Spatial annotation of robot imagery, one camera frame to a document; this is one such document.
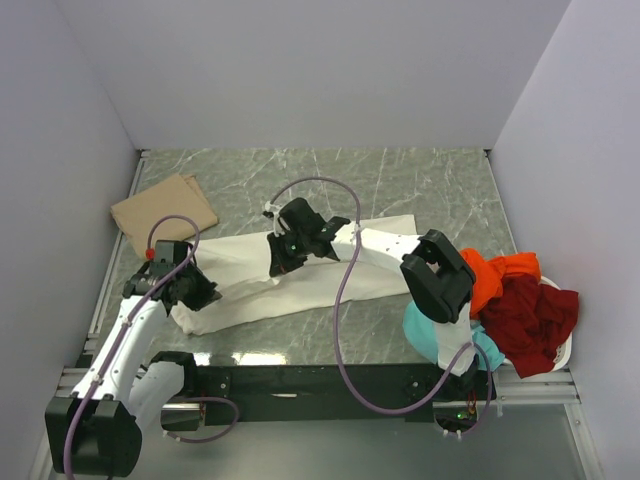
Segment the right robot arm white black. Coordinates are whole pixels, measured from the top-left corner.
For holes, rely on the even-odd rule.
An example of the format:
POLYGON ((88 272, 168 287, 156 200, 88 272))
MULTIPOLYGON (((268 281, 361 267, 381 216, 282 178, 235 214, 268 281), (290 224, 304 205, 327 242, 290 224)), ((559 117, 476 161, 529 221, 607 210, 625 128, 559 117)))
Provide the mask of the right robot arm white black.
POLYGON ((273 221, 267 235, 269 275, 287 275, 309 257, 357 262, 404 279, 417 309, 434 325, 439 387, 460 399, 474 386, 477 371, 472 346, 470 307, 475 274, 449 239, 438 230, 424 235, 394 234, 356 220, 324 219, 307 200, 296 198, 278 208, 266 203, 263 215, 273 221))

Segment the cream white t shirt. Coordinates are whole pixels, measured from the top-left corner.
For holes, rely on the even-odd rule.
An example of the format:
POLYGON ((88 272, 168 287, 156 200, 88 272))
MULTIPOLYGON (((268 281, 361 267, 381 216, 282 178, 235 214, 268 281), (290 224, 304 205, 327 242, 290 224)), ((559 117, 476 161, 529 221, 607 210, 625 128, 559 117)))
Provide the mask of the cream white t shirt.
MULTIPOLYGON (((413 214, 362 221, 393 234, 417 234, 413 214)), ((198 267, 218 284, 222 298, 194 312, 182 303, 171 316, 187 335, 204 335, 242 323, 275 318, 334 304, 347 262, 310 257, 303 268, 269 277, 267 232, 205 240, 196 252, 198 267)), ((356 264, 342 300, 369 300, 408 293, 400 276, 383 268, 356 264)))

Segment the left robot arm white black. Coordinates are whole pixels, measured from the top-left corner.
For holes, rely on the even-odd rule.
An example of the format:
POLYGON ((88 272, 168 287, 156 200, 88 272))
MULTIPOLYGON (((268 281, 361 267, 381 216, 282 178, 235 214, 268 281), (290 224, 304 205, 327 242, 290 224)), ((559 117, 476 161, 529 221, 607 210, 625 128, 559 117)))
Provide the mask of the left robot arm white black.
POLYGON ((190 354, 139 367, 151 340, 176 305, 198 311, 220 299, 215 282, 199 269, 195 247, 159 240, 142 267, 124 284, 114 325, 83 378, 45 410, 53 469, 108 478, 131 474, 143 432, 173 397, 186 402, 200 388, 190 354))

